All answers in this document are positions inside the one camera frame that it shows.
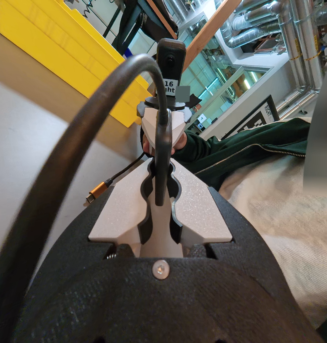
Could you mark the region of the person's right forearm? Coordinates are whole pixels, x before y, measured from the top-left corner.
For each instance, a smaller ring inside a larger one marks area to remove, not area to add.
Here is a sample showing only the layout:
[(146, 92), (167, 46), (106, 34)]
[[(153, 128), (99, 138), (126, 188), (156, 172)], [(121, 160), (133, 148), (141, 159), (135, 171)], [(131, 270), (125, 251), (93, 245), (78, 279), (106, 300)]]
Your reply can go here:
[(226, 148), (227, 142), (220, 141), (215, 136), (204, 140), (200, 136), (185, 132), (187, 142), (184, 148), (176, 151), (172, 158), (193, 174), (205, 166), (205, 161), (215, 161), (212, 155)]

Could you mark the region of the person's right hand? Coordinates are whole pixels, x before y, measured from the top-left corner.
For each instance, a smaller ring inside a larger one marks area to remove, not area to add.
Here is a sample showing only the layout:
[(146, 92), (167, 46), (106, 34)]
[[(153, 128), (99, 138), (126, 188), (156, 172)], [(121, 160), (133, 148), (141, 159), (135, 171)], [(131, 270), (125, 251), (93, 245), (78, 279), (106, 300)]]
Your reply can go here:
[[(185, 132), (180, 136), (179, 140), (176, 142), (175, 146), (171, 149), (171, 155), (173, 155), (176, 151), (181, 150), (184, 148), (187, 142), (187, 135)], [(148, 141), (147, 137), (143, 135), (142, 137), (142, 149), (143, 152), (149, 156), (155, 155), (155, 149), (151, 147), (150, 142)]]

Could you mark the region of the black-framed wooden table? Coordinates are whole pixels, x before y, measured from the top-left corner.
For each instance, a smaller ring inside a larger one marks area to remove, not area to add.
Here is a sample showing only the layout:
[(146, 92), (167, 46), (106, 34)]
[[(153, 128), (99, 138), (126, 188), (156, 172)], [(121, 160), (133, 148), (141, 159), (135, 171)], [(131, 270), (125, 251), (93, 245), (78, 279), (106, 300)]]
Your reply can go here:
[(177, 39), (178, 25), (162, 0), (114, 1), (118, 9), (107, 27), (104, 37), (110, 32), (119, 12), (122, 17), (118, 34), (112, 42), (113, 48), (126, 57), (134, 54), (129, 49), (131, 42), (140, 30), (145, 36), (158, 43), (163, 38)]

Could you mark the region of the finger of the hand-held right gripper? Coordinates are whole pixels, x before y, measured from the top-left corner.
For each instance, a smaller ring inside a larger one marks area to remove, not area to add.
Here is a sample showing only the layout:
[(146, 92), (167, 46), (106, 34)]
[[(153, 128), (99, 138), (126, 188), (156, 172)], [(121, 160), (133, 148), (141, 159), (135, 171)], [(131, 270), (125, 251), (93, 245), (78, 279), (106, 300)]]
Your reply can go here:
[(157, 114), (157, 109), (146, 108), (144, 110), (144, 116), (141, 119), (141, 145), (143, 145), (143, 136), (145, 135), (149, 144), (148, 155), (150, 156), (154, 156), (155, 154)]
[(185, 128), (184, 112), (170, 111), (169, 112), (169, 132), (172, 136), (172, 148), (176, 145), (180, 137), (183, 135)]

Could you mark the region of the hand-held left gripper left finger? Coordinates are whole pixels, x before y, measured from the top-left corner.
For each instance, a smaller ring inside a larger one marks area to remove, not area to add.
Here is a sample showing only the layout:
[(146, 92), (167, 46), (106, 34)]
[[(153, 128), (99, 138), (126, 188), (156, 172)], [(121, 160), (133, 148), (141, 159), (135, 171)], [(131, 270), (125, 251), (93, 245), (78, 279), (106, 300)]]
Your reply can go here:
[(153, 191), (152, 163), (152, 158), (146, 160), (116, 183), (88, 236), (91, 242), (127, 244), (140, 257), (153, 232), (148, 199)]

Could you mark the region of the wooden beam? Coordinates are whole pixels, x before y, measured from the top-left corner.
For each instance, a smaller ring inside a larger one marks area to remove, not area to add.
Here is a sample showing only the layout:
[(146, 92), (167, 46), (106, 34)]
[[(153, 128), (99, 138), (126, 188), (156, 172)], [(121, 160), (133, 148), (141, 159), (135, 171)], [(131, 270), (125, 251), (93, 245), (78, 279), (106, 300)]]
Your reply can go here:
[(204, 49), (207, 43), (215, 35), (218, 29), (225, 23), (229, 16), (240, 4), (240, 0), (224, 0), (215, 13), (206, 22), (200, 32), (192, 40), (186, 50), (183, 72), (189, 67), (197, 55)]

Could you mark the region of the black cable orange plugs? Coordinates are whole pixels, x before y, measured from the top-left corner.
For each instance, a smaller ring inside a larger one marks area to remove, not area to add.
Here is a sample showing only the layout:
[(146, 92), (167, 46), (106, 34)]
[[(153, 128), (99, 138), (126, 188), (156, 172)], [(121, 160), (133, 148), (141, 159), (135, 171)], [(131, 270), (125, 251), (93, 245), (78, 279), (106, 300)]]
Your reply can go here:
[(111, 178), (108, 178), (107, 180), (101, 182), (99, 185), (97, 185), (93, 190), (91, 190), (86, 197), (86, 206), (91, 204), (95, 199), (97, 199), (103, 192), (105, 192), (121, 175), (126, 173), (128, 170), (130, 170), (135, 164), (137, 164), (143, 157), (145, 156), (145, 152), (143, 152), (135, 161), (130, 163), (126, 168), (122, 169), (118, 173), (116, 173)]

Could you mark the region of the yellow plastic bin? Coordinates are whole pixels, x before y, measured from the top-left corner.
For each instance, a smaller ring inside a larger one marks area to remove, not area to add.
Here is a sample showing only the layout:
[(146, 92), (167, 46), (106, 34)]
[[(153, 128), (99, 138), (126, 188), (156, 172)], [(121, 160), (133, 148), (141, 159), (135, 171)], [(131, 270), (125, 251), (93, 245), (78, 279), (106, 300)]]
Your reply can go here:
[(64, 1), (0, 0), (0, 34), (86, 98), (125, 61)]

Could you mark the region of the green zip jacket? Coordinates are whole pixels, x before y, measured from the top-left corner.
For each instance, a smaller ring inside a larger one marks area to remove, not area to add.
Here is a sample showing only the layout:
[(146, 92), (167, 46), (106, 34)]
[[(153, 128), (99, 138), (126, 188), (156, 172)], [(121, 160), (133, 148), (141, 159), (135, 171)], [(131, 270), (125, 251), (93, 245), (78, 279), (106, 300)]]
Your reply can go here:
[(311, 120), (292, 118), (242, 131), (224, 141), (206, 141), (206, 155), (190, 171), (208, 186), (219, 190), (225, 178), (243, 167), (270, 157), (306, 156)]

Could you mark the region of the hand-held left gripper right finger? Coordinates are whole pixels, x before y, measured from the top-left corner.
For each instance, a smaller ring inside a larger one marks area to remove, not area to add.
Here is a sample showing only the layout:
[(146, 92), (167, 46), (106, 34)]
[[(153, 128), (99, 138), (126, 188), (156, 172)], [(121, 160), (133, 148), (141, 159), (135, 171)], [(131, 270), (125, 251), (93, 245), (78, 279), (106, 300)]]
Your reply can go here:
[(171, 201), (170, 235), (184, 257), (194, 245), (232, 241), (209, 187), (174, 159), (170, 160), (167, 190)]

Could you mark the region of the black framed marker sign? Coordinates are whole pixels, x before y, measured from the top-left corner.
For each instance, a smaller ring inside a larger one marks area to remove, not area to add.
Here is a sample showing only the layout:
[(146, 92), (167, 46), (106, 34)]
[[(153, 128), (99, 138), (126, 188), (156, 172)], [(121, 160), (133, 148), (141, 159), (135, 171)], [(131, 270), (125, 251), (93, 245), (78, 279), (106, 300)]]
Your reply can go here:
[(279, 121), (279, 115), (273, 101), (272, 95), (266, 97), (238, 124), (236, 124), (221, 140), (231, 137), (241, 131), (257, 128), (266, 124)]

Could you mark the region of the silver ventilation ducts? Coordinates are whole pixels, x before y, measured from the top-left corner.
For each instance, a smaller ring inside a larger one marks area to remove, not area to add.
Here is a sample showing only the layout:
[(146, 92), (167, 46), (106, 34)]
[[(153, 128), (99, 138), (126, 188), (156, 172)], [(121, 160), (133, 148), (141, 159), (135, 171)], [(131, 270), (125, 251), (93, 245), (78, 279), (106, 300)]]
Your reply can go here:
[(296, 89), (276, 109), (280, 119), (301, 111), (319, 95), (323, 84), (319, 28), (327, 26), (327, 3), (320, 1), (241, 1), (233, 13), (242, 15), (220, 26), (228, 48), (235, 49), (272, 34), (281, 34)]

